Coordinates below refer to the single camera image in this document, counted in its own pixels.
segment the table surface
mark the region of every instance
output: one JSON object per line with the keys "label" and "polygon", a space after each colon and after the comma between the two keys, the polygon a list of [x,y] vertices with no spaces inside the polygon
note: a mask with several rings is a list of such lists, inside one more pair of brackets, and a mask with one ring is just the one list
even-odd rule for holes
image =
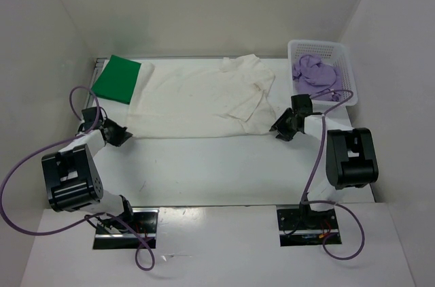
{"label": "table surface", "polygon": [[[37,237],[21,286],[414,286],[386,204],[348,206],[366,232],[350,261],[331,259],[321,246],[280,247],[274,206],[160,208],[153,271],[136,267],[135,250],[92,250],[94,230],[85,223]],[[46,210],[39,231],[83,215]],[[343,244],[328,247],[347,256],[361,235],[347,212],[338,208],[336,217]],[[150,264],[147,251],[140,259]]]}
{"label": "table surface", "polygon": [[[140,59],[157,66],[217,67],[221,59]],[[268,96],[277,116],[291,106],[293,85],[287,59],[262,59],[275,73]],[[109,118],[125,125],[128,106],[100,99]],[[324,111],[322,106],[316,110]],[[348,124],[344,107],[330,114]],[[273,134],[210,139],[130,139],[107,146],[94,158],[104,189],[134,206],[297,204],[319,148],[314,137],[297,134],[283,142]],[[322,159],[315,181],[325,177]],[[369,186],[348,188],[345,203],[374,202]]]}

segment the purple towel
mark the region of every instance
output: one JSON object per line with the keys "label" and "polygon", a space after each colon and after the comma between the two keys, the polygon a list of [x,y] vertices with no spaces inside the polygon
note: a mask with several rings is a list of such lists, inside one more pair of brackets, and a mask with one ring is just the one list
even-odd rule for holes
{"label": "purple towel", "polygon": [[[327,90],[342,90],[340,69],[323,64],[317,54],[303,54],[293,66],[293,80],[300,94],[316,95]],[[317,100],[340,101],[341,92],[322,95]]]}

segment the white laundry basket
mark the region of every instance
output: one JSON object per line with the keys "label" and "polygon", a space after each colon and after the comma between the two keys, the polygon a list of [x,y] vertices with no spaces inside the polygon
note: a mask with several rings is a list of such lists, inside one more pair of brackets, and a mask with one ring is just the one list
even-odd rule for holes
{"label": "white laundry basket", "polygon": [[[358,95],[356,92],[355,79],[353,78],[351,61],[347,48],[342,44],[328,41],[315,41],[315,40],[292,40],[288,43],[288,58],[290,62],[290,79],[293,81],[292,68],[294,63],[303,54],[318,54],[321,60],[328,65],[338,67],[343,77],[343,88],[351,90],[353,97],[344,105],[355,105],[358,102]],[[295,81],[293,81],[294,94],[298,94]],[[340,101],[349,96],[348,92],[341,95]],[[320,101],[313,100],[314,104],[318,105],[335,105],[335,101]]]}

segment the green square object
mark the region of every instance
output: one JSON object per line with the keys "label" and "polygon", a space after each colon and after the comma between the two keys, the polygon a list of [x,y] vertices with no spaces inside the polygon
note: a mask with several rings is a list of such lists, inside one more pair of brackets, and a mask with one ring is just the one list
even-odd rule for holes
{"label": "green square object", "polygon": [[140,68],[140,63],[112,55],[92,91],[97,97],[129,105]]}

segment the gray wall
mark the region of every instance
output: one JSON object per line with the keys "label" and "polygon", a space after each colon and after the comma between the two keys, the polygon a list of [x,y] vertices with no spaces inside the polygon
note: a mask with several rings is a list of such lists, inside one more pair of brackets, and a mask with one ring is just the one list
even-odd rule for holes
{"label": "gray wall", "polygon": [[358,0],[62,0],[95,56],[286,56],[336,41]]}
{"label": "gray wall", "polygon": [[[70,136],[69,89],[88,84],[90,53],[60,0],[0,0],[0,178],[28,153]],[[83,106],[84,94],[77,96]],[[17,170],[3,204],[35,230],[47,205],[41,157]],[[0,285],[19,286],[33,238],[0,220]]]}
{"label": "gray wall", "polygon": [[390,211],[417,286],[433,286],[435,0],[362,0],[343,43],[358,85],[356,126],[371,129],[378,199]]}

